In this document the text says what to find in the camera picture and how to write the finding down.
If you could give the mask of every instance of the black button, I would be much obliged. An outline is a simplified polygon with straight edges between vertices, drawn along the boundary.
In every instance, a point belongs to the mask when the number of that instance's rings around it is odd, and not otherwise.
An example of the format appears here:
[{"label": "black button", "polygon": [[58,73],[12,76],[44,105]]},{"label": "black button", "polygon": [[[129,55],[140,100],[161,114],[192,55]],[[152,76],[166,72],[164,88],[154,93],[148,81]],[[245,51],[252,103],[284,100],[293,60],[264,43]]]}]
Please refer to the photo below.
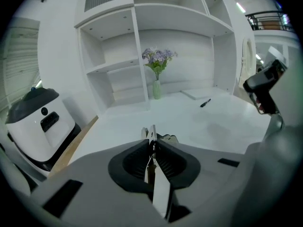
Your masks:
[{"label": "black button", "polygon": [[43,115],[47,115],[47,114],[48,114],[47,108],[42,108],[42,109],[41,109],[41,113],[42,113]]}]

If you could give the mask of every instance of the ceiling light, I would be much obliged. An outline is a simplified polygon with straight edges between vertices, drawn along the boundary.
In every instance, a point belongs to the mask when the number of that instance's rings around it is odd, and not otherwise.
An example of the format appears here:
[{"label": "ceiling light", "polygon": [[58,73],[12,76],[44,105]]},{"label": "ceiling light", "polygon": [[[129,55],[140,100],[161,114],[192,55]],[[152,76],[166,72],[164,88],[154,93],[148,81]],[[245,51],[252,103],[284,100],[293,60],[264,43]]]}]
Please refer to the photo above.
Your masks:
[{"label": "ceiling light", "polygon": [[40,86],[41,83],[42,83],[42,80],[40,80],[35,87]]},{"label": "ceiling light", "polygon": [[237,6],[240,8],[242,13],[245,13],[245,9],[240,5],[240,3],[237,2]]}]

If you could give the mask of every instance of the black lid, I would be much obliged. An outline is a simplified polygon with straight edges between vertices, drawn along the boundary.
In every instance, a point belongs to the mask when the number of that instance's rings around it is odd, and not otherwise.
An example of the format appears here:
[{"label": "black lid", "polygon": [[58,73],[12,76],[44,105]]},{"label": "black lid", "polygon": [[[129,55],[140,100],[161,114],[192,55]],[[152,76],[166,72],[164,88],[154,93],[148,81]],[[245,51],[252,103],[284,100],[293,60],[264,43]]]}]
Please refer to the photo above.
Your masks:
[{"label": "black lid", "polygon": [[34,111],[53,101],[59,94],[43,87],[27,93],[19,102],[13,104],[5,123],[16,123],[32,114]]}]

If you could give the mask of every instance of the black slot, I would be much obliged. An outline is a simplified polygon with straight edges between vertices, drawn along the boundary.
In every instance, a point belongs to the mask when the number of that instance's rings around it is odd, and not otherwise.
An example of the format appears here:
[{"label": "black slot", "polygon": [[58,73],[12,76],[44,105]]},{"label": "black slot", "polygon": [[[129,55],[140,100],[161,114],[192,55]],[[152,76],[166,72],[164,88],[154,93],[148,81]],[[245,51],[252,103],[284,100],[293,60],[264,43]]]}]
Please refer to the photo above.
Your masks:
[{"label": "black slot", "polygon": [[59,120],[59,115],[56,112],[50,113],[47,117],[41,120],[42,130],[47,132]]},{"label": "black slot", "polygon": [[238,167],[238,165],[240,164],[239,161],[233,161],[225,158],[221,158],[220,160],[218,160],[218,162],[233,167]]},{"label": "black slot", "polygon": [[64,184],[64,186],[60,188],[53,197],[51,197],[43,208],[55,217],[59,218],[82,184],[83,183],[75,180],[68,180],[68,182]]}]

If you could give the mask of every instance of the white cabinet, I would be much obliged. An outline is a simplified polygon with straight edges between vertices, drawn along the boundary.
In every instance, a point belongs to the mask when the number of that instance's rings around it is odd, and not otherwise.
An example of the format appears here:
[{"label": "white cabinet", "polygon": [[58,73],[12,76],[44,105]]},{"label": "white cabinet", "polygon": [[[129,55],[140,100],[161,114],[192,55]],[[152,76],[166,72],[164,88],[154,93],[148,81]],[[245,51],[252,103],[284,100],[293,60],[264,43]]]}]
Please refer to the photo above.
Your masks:
[{"label": "white cabinet", "polygon": [[236,43],[223,0],[113,0],[76,13],[75,24],[99,116],[149,109],[155,76],[141,56],[148,47],[178,53],[160,75],[163,93],[214,86],[232,92]]}]

